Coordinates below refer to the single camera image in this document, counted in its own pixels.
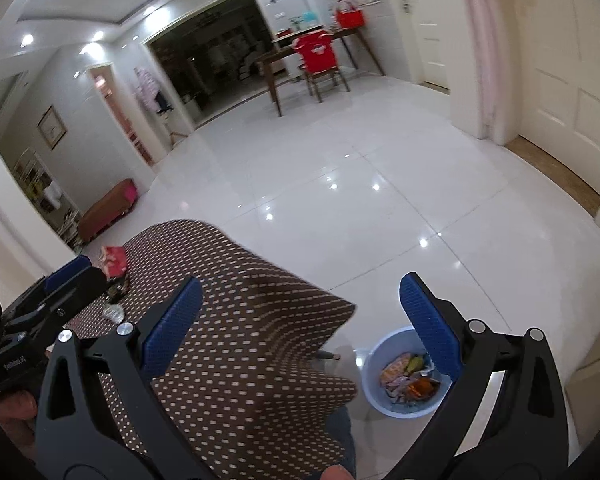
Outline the person's left hand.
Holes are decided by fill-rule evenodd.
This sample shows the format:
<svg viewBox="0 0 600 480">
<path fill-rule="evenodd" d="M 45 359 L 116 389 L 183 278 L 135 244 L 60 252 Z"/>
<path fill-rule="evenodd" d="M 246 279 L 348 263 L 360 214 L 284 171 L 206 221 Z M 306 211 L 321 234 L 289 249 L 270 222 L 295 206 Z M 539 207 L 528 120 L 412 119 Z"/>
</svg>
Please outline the person's left hand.
<svg viewBox="0 0 600 480">
<path fill-rule="evenodd" d="M 29 460 L 35 460 L 33 422 L 37 414 L 38 404 L 29 391 L 19 391 L 0 400 L 0 425 Z"/>
</svg>

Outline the person's right hand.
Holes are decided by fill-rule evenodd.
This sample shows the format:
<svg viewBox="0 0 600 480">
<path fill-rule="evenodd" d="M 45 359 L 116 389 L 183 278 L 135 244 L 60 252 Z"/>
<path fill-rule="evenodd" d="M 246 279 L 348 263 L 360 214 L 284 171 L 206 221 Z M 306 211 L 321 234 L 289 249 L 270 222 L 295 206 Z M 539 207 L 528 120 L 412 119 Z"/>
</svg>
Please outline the person's right hand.
<svg viewBox="0 0 600 480">
<path fill-rule="evenodd" d="M 355 480 L 355 478 L 341 465 L 332 465 L 326 468 L 320 480 Z"/>
</svg>

